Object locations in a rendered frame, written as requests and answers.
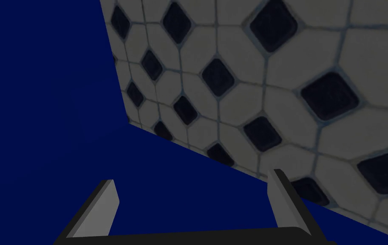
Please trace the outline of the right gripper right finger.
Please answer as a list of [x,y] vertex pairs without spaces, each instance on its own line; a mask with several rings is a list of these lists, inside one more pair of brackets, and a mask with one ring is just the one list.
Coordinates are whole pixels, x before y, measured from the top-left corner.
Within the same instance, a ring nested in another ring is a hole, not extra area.
[[269,169],[267,178],[267,195],[278,227],[297,227],[311,236],[322,236],[320,226],[285,173]]

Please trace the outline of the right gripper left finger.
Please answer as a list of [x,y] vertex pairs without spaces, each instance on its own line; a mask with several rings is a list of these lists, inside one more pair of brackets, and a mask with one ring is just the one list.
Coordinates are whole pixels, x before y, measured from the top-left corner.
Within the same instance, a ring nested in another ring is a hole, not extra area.
[[114,180],[101,181],[73,217],[65,237],[107,236],[119,203]]

